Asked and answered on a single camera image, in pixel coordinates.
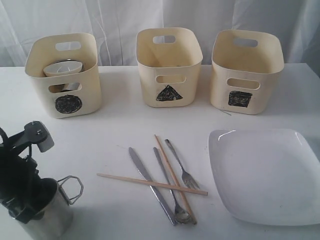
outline fork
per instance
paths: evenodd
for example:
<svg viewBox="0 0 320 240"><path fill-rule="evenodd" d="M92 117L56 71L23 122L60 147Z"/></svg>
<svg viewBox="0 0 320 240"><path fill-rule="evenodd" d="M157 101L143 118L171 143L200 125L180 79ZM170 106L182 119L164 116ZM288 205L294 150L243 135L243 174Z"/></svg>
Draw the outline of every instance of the fork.
<svg viewBox="0 0 320 240"><path fill-rule="evenodd" d="M182 166L182 163L181 163L174 147L172 146L171 142L168 139L166 139L164 141L165 141L166 145L169 147L169 149L171 150L171 152L173 153L173 155L175 156L176 160L178 161L178 163L181 167L181 170L182 170L181 178L182 178L184 185L190 189L196 189L196 188L200 189L196 180Z"/></svg>

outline spoon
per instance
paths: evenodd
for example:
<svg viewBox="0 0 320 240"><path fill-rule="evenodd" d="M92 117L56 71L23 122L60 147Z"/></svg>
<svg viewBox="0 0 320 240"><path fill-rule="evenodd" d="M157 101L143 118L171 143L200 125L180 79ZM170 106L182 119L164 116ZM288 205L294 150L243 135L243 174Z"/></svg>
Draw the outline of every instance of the spoon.
<svg viewBox="0 0 320 240"><path fill-rule="evenodd" d="M159 163L159 165L161 167L161 170L162 170L162 172L164 174L164 177L165 177L167 183L170 184L168 175L166 173L164 164L162 163L162 160L161 160L161 157L160 157L158 149L156 147L154 147L153 151L154 151L154 154L156 156L156 159L158 160L158 163ZM180 224L193 224L194 220L193 220L192 216L179 205L179 203L178 203L178 201L176 199L176 195L175 195L174 191L172 189L170 189L170 192L171 192L171 195L173 197L174 205L175 205L174 206L174 218L175 218L175 220Z"/></svg>

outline metal cup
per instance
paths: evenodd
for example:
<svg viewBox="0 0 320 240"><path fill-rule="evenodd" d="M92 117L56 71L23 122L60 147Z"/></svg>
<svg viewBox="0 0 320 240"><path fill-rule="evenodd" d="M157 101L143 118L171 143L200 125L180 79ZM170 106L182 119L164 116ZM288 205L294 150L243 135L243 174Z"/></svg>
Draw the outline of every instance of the metal cup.
<svg viewBox="0 0 320 240"><path fill-rule="evenodd" d="M69 179L77 179L81 186L77 196L69 198L62 185ZM39 211L27 224L19 221L20 225L34 240L55 240L71 225L73 212L69 205L74 204L83 193L84 185L76 176L67 176L58 181L44 178L48 188L52 188L51 201Z"/></svg>

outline white backdrop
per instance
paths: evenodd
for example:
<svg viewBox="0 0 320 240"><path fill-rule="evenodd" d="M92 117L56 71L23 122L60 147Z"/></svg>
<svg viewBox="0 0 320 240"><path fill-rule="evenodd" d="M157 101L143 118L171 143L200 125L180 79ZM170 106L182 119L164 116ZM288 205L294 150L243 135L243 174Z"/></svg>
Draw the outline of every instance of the white backdrop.
<svg viewBox="0 0 320 240"><path fill-rule="evenodd" d="M95 36L99 65L136 65L136 36L147 28L194 31L211 63L217 33L243 29L276 35L287 63L320 75L320 0L0 0L0 67L24 66L39 38Z"/></svg>

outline cup handle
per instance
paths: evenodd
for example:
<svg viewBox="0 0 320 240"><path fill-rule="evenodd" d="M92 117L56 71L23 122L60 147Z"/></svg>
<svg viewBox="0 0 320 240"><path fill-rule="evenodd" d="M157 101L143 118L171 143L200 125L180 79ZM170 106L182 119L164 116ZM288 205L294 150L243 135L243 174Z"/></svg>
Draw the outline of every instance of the cup handle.
<svg viewBox="0 0 320 240"><path fill-rule="evenodd" d="M65 190L63 189L62 185L68 181L69 179L76 179L78 181L78 183L80 184L80 192L78 195L74 196L74 197L71 197L69 198L69 196L66 194ZM81 180L77 177L77 176L72 176L72 175L69 175L69 176L66 176L60 180L57 181L59 184L59 187L60 187L60 190L62 191L62 194L65 198L65 200L67 201L68 204L70 205L73 205L82 195L83 191L84 191L84 185L82 184Z"/></svg>

